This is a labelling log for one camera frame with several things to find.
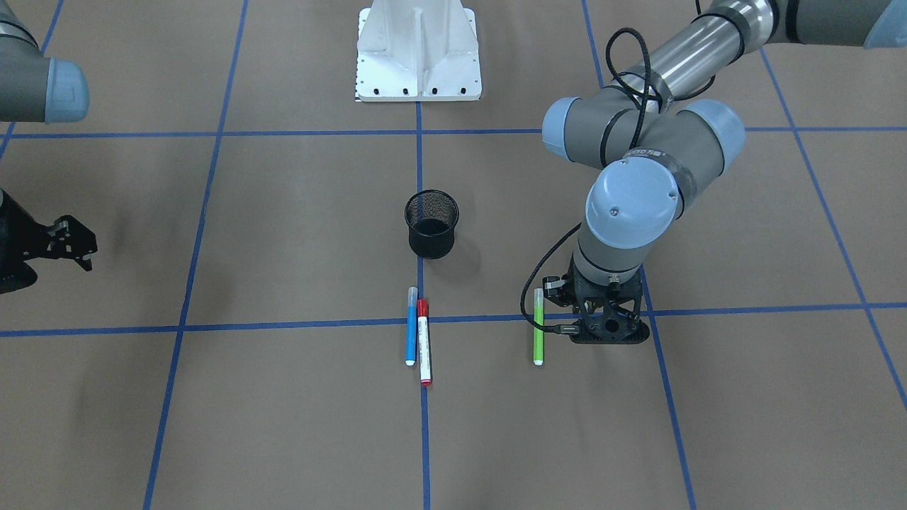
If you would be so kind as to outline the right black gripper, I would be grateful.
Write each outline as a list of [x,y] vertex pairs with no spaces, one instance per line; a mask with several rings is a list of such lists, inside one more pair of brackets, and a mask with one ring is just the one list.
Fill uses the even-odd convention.
[[6,191],[1,206],[1,293],[32,286],[37,273],[26,263],[25,253],[35,251],[49,227],[36,222]]

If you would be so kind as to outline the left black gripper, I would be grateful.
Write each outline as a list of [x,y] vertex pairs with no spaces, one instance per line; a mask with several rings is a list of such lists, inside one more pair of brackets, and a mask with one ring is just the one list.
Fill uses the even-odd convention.
[[624,282],[600,285],[582,275],[570,262],[566,297],[580,318],[569,327],[571,334],[645,334],[641,319],[643,288],[638,273]]

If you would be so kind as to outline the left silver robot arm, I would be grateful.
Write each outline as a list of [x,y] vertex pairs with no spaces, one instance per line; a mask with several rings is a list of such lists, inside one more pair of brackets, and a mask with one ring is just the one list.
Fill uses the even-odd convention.
[[689,210],[744,148],[745,127],[719,101],[694,100],[723,68],[767,43],[867,49],[905,45],[903,1],[714,1],[683,31],[587,99],[548,108],[542,142],[558,157],[599,170],[574,228],[578,244],[544,297],[578,314],[538,332],[577,344],[638,344],[638,271],[655,241]]

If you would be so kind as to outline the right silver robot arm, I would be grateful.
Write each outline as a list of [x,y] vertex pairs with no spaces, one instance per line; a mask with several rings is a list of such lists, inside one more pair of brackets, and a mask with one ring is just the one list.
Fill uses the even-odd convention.
[[[1,120],[7,123],[70,123],[84,119],[90,97],[75,62],[46,57],[6,2],[1,11]],[[91,271],[95,234],[74,216],[36,222],[13,197],[1,197],[1,291],[13,293],[37,281],[30,259],[71,259]]]

